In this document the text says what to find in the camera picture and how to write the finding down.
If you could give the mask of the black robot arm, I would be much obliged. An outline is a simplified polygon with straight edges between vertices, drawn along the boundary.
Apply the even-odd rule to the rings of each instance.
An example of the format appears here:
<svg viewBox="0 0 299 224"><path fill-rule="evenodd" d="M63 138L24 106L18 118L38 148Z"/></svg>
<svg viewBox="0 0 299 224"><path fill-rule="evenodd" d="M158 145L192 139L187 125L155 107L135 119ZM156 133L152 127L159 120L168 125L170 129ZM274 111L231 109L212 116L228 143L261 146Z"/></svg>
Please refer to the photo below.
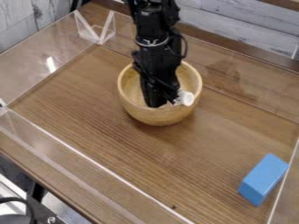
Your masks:
<svg viewBox="0 0 299 224"><path fill-rule="evenodd" d="M180 82L178 66L186 54L183 35L175 28L180 8L175 0L124 0L134 19L138 50L132 51L134 68L140 75L146 105L159 108L178 102Z"/></svg>

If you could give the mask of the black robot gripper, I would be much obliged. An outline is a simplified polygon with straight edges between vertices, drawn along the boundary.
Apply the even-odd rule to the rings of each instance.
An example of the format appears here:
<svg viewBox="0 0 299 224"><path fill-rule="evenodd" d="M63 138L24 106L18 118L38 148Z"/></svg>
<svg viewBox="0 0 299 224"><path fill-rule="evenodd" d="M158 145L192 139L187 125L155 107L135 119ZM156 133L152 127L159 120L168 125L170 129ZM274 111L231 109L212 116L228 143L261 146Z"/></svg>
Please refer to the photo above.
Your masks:
<svg viewBox="0 0 299 224"><path fill-rule="evenodd" d="M166 40L158 44L136 41L132 51L134 67L140 74L140 87L146 105L159 108L167 102L179 103L180 82L176 69L183 60L183 42Z"/></svg>

